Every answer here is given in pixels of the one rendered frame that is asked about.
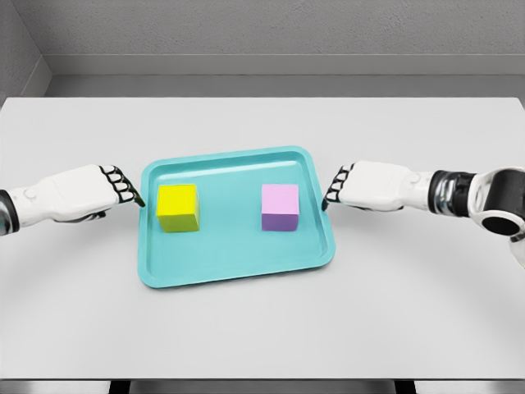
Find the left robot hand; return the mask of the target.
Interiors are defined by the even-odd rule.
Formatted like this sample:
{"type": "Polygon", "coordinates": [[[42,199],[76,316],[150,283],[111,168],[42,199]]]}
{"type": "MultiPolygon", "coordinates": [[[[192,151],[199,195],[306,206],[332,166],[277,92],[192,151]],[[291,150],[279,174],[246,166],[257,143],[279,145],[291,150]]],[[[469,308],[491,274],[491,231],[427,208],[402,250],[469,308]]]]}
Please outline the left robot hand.
{"type": "Polygon", "coordinates": [[[90,164],[52,175],[43,181],[50,218],[83,222],[103,218],[119,204],[145,202],[119,167],[90,164]]]}

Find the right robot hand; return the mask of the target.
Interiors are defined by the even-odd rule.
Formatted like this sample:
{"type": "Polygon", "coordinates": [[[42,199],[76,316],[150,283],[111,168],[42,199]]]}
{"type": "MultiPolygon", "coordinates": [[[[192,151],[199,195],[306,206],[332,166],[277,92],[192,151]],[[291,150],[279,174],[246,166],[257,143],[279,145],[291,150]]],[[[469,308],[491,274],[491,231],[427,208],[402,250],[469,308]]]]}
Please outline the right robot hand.
{"type": "Polygon", "coordinates": [[[357,161],[342,166],[322,200],[322,211],[329,204],[344,204],[362,210],[393,212],[404,207],[402,190],[414,172],[389,163],[357,161]]]}

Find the yellow cube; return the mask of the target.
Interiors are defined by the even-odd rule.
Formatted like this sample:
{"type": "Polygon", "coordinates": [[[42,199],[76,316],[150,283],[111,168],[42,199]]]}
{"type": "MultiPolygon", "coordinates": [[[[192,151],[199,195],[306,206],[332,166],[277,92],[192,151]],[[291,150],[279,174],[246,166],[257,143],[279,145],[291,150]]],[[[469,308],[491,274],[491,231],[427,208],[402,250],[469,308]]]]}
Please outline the yellow cube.
{"type": "Polygon", "coordinates": [[[156,216],[164,232],[198,231],[200,205],[196,185],[159,186],[156,216]]]}

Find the teal rectangular tray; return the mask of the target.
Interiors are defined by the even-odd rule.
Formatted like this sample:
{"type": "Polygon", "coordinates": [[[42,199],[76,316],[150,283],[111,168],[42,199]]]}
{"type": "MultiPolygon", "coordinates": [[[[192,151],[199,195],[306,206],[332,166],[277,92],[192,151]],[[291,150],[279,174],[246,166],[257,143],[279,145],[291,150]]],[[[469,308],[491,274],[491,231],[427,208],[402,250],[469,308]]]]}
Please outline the teal rectangular tray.
{"type": "Polygon", "coordinates": [[[313,159],[298,146],[157,160],[140,194],[138,275],[152,288],[318,268],[336,251],[313,159]],[[156,217],[159,187],[179,184],[197,188],[198,231],[166,233],[156,217]],[[299,187],[296,230],[262,230],[264,184],[299,187]]]}

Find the pink purple cube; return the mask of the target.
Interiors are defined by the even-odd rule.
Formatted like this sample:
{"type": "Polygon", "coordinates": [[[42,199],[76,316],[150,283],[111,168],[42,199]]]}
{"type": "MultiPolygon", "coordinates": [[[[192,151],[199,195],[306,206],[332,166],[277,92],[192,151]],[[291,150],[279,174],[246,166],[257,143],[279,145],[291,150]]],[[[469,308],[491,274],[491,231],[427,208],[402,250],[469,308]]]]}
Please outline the pink purple cube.
{"type": "Polygon", "coordinates": [[[296,231],[299,224],[299,186],[262,185],[262,230],[296,231]]]}

